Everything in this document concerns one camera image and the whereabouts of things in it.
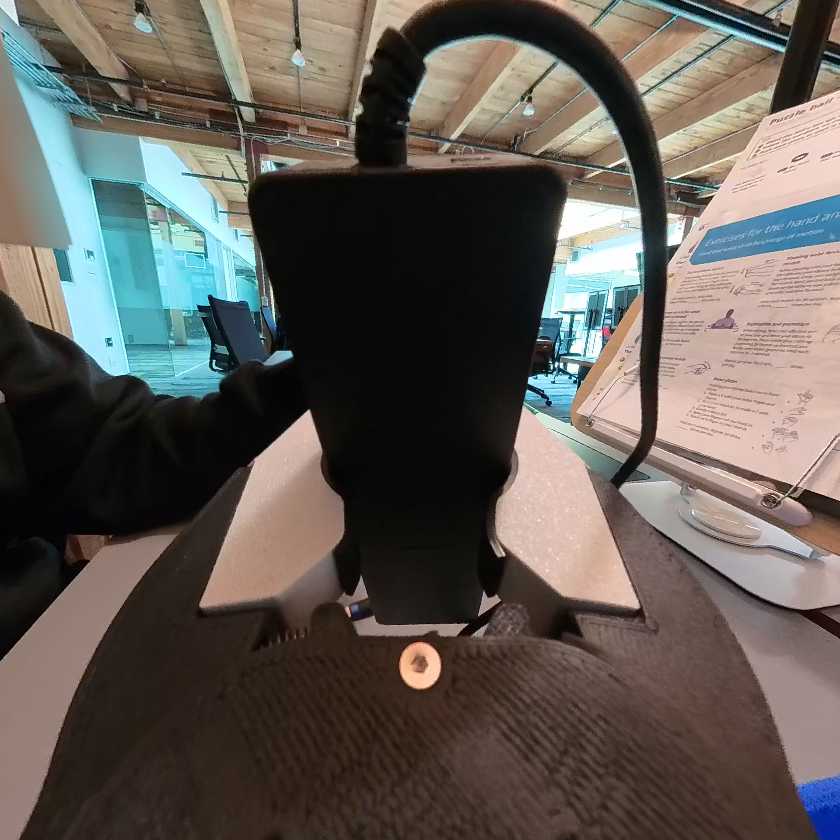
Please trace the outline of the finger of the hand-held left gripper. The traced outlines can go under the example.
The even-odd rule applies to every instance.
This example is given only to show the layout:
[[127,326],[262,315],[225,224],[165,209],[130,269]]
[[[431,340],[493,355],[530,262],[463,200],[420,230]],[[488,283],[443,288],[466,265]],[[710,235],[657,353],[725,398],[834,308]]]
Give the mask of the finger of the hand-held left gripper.
[[513,603],[528,611],[535,634],[561,634],[585,615],[633,621],[634,583],[617,547],[590,470],[522,408],[511,473],[489,519],[497,561],[495,594],[478,613]]
[[333,553],[343,534],[343,502],[324,477],[319,436],[305,413],[251,466],[201,614],[310,617],[323,603],[350,604],[363,585],[340,582]]

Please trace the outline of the person's left forearm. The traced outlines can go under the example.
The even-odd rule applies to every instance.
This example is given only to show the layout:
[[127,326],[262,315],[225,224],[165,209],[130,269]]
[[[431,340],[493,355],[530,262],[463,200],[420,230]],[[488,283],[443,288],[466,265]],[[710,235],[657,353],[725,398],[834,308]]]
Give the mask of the person's left forearm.
[[293,360],[246,363],[202,398],[106,373],[2,294],[2,550],[196,515],[307,410]]

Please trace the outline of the white round stand base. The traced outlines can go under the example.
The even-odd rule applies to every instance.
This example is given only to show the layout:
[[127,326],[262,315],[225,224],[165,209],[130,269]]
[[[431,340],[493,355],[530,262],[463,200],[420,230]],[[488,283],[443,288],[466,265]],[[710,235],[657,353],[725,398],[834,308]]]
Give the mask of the white round stand base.
[[773,550],[803,560],[822,560],[830,554],[687,483],[679,489],[678,513],[694,530],[730,545]]

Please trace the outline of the black office chair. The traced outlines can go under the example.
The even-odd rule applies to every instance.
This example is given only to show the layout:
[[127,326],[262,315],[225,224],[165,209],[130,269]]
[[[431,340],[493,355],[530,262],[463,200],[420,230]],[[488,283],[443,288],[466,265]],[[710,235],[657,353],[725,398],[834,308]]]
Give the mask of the black office chair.
[[198,305],[197,310],[211,342],[211,371],[226,375],[247,362],[269,359],[270,352],[246,301],[208,296],[208,304]]
[[554,386],[562,367],[560,357],[567,354],[574,339],[570,332],[568,318],[544,318],[541,320],[538,338],[532,356],[527,393],[534,394],[546,406],[551,406],[553,398],[540,384]]

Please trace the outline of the white flat board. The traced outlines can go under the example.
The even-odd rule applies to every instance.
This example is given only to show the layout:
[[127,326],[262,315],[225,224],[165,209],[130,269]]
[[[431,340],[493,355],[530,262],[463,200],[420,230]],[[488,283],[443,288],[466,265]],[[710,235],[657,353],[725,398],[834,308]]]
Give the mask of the white flat board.
[[633,482],[622,494],[657,531],[747,593],[796,612],[839,605],[839,559],[769,523],[752,542],[735,543],[702,528],[670,481]]

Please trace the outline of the person's dark torso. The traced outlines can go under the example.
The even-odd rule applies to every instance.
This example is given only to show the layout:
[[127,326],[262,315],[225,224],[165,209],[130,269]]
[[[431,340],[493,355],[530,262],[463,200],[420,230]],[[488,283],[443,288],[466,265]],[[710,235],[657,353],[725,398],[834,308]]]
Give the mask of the person's dark torso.
[[1,555],[3,658],[67,588],[70,567],[55,544],[40,537],[17,541]]

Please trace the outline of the printed exercise sheet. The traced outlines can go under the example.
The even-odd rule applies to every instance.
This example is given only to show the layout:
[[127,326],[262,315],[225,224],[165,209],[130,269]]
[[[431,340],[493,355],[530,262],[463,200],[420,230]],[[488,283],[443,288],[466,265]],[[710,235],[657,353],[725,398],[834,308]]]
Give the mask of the printed exercise sheet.
[[839,95],[771,114],[668,266],[657,444],[838,500]]

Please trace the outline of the white document stand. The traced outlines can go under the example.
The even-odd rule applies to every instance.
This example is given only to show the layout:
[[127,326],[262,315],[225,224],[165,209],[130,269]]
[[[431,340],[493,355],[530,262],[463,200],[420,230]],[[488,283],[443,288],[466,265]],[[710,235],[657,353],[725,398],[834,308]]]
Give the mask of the white document stand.
[[[583,406],[593,391],[600,387],[602,379],[608,374],[608,368],[613,362],[613,359],[621,354],[626,336],[634,330],[635,321],[642,311],[642,304],[642,297],[636,297],[628,309],[627,314],[619,323],[610,342],[600,353],[590,373],[581,383],[574,397],[570,412],[572,425],[577,431],[583,434],[584,441],[587,444],[593,444],[595,441],[598,441],[612,447],[618,451],[619,455],[616,458],[621,462],[633,450],[637,442],[637,436],[627,434],[622,429],[614,427],[589,427]],[[686,458],[664,451],[661,448],[653,448],[646,456],[643,464],[637,465],[636,468],[642,471],[658,469],[677,483],[686,481],[714,498],[730,503],[736,508],[752,514],[761,522],[778,526],[796,538],[816,546],[818,549],[838,554],[838,518],[830,516],[823,511],[813,510],[812,519],[808,523],[802,526],[795,526],[778,519],[767,508],[756,506],[750,500],[740,496],[733,496],[729,491],[729,487],[733,481],[739,480],[738,476],[722,474],[719,470],[699,465]]]

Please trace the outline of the blue plastic bin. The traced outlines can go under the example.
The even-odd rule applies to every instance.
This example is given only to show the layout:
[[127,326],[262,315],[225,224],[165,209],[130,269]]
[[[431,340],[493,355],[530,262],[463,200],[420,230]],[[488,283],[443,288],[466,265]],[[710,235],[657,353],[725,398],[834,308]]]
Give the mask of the blue plastic bin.
[[801,802],[820,839],[839,839],[839,775],[800,784]]

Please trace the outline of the white panel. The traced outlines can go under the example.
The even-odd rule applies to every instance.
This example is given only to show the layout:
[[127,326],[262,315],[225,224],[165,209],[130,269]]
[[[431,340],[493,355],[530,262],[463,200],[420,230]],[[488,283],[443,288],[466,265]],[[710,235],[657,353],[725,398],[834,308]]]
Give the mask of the white panel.
[[67,249],[65,216],[33,124],[1,46],[1,243]]

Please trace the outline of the black post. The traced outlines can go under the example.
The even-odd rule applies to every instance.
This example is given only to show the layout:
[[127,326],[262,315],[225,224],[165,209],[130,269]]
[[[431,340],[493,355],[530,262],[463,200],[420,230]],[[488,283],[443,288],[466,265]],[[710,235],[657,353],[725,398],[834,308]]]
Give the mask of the black post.
[[838,1],[798,3],[773,90],[771,114],[810,101],[838,5]]

